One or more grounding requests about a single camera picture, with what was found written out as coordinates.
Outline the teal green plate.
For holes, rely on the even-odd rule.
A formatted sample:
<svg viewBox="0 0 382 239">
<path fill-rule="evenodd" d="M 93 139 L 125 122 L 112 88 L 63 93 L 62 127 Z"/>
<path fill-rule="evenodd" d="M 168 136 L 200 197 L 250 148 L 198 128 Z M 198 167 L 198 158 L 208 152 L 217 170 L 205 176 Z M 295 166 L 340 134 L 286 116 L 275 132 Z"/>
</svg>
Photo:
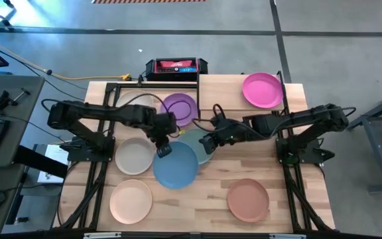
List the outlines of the teal green plate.
<svg viewBox="0 0 382 239">
<path fill-rule="evenodd" d="M 178 141 L 187 144 L 194 150 L 199 165 L 207 163 L 212 158 L 212 154 L 207 154 L 203 144 L 199 142 L 207 134 L 201 129 L 190 129 L 178 137 Z"/>
</svg>

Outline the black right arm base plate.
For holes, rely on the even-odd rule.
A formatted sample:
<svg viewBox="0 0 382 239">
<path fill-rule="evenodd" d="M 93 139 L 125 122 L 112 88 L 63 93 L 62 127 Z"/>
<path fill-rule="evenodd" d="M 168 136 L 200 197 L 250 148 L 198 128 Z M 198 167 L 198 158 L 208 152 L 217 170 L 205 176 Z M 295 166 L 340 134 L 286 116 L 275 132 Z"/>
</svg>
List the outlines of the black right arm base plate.
<svg viewBox="0 0 382 239">
<path fill-rule="evenodd" d="M 286 139 L 276 139 L 275 144 L 278 160 L 282 164 L 319 164 L 324 161 L 320 152 L 320 139 L 314 139 L 305 146 L 293 150 L 288 146 Z"/>
</svg>

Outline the black clamp tool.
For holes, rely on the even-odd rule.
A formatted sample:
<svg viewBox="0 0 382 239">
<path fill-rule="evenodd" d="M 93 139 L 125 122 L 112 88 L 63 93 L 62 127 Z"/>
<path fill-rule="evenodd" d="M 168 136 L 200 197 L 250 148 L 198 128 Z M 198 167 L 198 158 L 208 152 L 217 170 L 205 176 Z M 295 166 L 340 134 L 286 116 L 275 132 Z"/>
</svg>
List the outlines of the black clamp tool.
<svg viewBox="0 0 382 239">
<path fill-rule="evenodd" d="M 3 93 L 0 95 L 0 114 L 4 114 L 4 109 L 7 106 L 17 106 L 19 100 L 23 96 L 30 96 L 30 92 L 24 88 L 21 88 L 22 92 L 14 99 L 9 97 L 9 93 L 6 90 L 3 90 Z"/>
</svg>

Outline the pink plate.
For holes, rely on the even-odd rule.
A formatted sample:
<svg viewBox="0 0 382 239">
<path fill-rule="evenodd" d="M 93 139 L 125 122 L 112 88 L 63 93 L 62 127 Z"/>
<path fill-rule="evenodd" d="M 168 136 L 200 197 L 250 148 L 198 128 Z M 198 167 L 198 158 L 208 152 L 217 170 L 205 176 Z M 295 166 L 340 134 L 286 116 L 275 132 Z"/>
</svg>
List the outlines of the pink plate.
<svg viewBox="0 0 382 239">
<path fill-rule="evenodd" d="M 242 84 L 244 98 L 258 108 L 274 108 L 283 101 L 281 82 L 266 72 L 248 75 Z"/>
</svg>

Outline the light grey plate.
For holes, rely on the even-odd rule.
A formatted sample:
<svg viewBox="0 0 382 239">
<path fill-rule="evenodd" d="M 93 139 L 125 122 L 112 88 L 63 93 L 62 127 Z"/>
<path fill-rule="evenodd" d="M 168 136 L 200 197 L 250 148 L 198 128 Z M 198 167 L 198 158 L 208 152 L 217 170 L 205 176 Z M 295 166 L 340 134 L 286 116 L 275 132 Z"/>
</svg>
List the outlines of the light grey plate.
<svg viewBox="0 0 382 239">
<path fill-rule="evenodd" d="M 151 142 L 138 137 L 130 138 L 116 149 L 115 164 L 127 175 L 139 175 L 152 165 L 154 154 Z"/>
</svg>

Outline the white paper sheet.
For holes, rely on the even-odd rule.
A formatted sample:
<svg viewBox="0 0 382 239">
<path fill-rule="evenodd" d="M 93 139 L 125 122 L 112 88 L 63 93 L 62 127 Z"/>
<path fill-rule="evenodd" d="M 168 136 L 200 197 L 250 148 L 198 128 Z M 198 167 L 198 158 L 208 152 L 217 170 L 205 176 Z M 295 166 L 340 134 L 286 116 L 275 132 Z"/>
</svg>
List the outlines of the white paper sheet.
<svg viewBox="0 0 382 239">
<path fill-rule="evenodd" d="M 59 163 L 63 163 L 65 165 L 68 165 L 68 152 L 61 149 L 59 145 L 47 145 L 46 146 L 46 151 L 45 151 L 45 156 L 49 157 Z M 46 173 L 44 171 L 41 171 L 39 173 L 37 182 L 38 183 L 44 183 L 44 184 L 49 184 L 49 183 L 62 183 L 64 179 L 51 175 L 49 173 Z"/>
</svg>

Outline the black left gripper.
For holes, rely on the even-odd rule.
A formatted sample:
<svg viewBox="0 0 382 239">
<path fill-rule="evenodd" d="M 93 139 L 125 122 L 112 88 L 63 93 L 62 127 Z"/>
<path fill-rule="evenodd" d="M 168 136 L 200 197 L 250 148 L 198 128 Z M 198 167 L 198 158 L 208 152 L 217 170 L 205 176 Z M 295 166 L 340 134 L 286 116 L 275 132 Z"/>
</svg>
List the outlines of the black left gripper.
<svg viewBox="0 0 382 239">
<path fill-rule="evenodd" d="M 145 134 L 153 143 L 159 145 L 157 147 L 157 155 L 160 158 L 163 158 L 172 152 L 167 135 L 175 132 L 176 116 L 174 113 L 150 113 Z"/>
</svg>

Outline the purple plate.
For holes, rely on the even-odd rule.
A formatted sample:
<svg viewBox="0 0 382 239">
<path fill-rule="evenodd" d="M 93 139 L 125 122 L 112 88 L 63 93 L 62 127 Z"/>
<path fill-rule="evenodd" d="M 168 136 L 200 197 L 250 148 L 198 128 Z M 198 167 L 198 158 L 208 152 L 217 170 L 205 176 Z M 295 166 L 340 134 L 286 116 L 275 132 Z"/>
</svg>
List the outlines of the purple plate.
<svg viewBox="0 0 382 239">
<path fill-rule="evenodd" d="M 160 113 L 165 113 L 166 109 L 175 114 L 176 124 L 179 127 L 189 125 L 198 116 L 195 99 L 184 93 L 175 93 L 167 96 L 160 107 Z"/>
</svg>

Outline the red and black power station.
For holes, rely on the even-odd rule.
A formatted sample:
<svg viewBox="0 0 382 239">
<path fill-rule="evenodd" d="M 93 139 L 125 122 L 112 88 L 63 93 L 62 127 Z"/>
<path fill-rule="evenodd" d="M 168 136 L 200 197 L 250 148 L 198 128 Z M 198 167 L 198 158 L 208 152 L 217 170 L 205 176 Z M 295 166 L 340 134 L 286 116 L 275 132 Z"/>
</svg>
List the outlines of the red and black power station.
<svg viewBox="0 0 382 239">
<path fill-rule="evenodd" d="M 202 58 L 156 58 L 146 63 L 144 77 L 157 82 L 196 82 L 208 74 L 208 63 Z"/>
</svg>

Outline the black desk support bar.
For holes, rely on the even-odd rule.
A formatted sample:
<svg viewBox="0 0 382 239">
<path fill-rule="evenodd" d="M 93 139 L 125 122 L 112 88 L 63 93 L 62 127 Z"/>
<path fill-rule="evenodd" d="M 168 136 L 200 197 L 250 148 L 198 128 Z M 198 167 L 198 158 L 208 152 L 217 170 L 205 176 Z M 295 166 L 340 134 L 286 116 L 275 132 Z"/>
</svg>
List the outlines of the black desk support bar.
<svg viewBox="0 0 382 239">
<path fill-rule="evenodd" d="M 44 171 L 50 175 L 65 179 L 68 166 L 55 161 L 45 155 L 41 155 L 32 149 L 19 146 L 13 158 L 13 164 L 21 164 L 39 171 Z"/>
</svg>

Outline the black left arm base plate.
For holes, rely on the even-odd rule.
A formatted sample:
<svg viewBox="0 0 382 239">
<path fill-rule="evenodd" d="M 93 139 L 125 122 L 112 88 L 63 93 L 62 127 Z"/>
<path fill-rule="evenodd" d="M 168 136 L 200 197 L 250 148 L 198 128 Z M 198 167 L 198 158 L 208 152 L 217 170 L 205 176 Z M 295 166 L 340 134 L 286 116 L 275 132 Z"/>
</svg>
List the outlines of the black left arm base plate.
<svg viewBox="0 0 382 239">
<path fill-rule="evenodd" d="M 68 160 L 85 161 L 85 162 L 110 162 L 113 157 L 115 148 L 115 138 L 105 137 L 105 147 L 101 150 L 89 146 L 83 139 L 73 137 L 71 142 L 64 146 L 64 150 L 68 152 Z"/>
</svg>

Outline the blue plate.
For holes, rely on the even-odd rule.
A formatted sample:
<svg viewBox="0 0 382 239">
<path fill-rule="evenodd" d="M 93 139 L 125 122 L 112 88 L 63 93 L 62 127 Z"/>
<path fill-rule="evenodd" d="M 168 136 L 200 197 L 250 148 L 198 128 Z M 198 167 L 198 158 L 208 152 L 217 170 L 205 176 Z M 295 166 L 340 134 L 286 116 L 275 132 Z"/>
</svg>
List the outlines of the blue plate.
<svg viewBox="0 0 382 239">
<path fill-rule="evenodd" d="M 199 171 L 194 150 L 183 142 L 170 143 L 172 151 L 159 157 L 155 154 L 152 164 L 155 179 L 168 189 L 182 189 L 191 185 Z"/>
</svg>

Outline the terracotta brown plate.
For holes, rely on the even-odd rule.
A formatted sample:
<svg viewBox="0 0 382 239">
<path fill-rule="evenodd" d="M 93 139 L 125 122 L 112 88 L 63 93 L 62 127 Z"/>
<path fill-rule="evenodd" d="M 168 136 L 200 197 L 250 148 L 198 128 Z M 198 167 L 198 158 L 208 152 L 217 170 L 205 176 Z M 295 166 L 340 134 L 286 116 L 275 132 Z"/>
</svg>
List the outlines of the terracotta brown plate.
<svg viewBox="0 0 382 239">
<path fill-rule="evenodd" d="M 269 210 L 269 195 L 264 186 L 254 179 L 240 179 L 227 192 L 231 213 L 244 222 L 263 220 Z"/>
</svg>

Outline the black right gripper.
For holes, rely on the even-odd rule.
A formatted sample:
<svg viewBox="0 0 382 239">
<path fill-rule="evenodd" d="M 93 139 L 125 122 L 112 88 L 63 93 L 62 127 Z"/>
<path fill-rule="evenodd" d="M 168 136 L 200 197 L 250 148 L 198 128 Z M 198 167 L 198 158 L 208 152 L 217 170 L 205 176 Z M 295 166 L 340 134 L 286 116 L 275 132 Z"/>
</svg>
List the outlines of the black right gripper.
<svg viewBox="0 0 382 239">
<path fill-rule="evenodd" d="M 217 143 L 241 143 L 246 140 L 246 127 L 234 119 L 215 119 L 212 122 L 213 131 L 198 141 L 210 155 L 216 150 Z"/>
</svg>

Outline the peach plate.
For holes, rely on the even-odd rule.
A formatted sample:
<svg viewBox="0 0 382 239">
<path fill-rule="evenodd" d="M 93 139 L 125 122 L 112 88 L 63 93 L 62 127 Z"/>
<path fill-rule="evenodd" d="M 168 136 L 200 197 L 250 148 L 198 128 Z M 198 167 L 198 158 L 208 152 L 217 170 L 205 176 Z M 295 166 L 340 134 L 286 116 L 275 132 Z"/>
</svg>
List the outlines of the peach plate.
<svg viewBox="0 0 382 239">
<path fill-rule="evenodd" d="M 109 200 L 112 216 L 122 224 L 142 221 L 150 212 L 152 205 L 153 196 L 150 188 L 136 179 L 120 183 Z"/>
</svg>

